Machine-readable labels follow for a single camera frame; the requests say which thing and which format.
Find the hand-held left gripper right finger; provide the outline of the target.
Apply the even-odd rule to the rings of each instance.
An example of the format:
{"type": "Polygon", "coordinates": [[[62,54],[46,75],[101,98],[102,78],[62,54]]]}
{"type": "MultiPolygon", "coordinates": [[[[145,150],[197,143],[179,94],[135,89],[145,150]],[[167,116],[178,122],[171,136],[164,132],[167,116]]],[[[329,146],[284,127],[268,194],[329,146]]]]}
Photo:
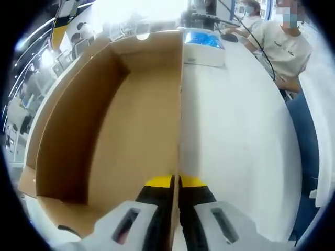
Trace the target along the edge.
{"type": "Polygon", "coordinates": [[[255,224],[218,201],[199,178],[179,175],[180,223],[188,250],[259,250],[255,224]]]}

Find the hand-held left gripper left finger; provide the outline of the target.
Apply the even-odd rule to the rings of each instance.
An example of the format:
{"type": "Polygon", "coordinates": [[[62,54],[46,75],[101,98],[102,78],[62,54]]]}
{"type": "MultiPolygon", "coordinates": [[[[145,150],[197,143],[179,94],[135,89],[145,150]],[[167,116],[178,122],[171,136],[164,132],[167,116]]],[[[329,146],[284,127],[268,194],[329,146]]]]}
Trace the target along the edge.
{"type": "Polygon", "coordinates": [[[64,250],[163,250],[169,238],[174,175],[146,182],[134,201],[124,201],[94,224],[93,232],[64,250]]]}

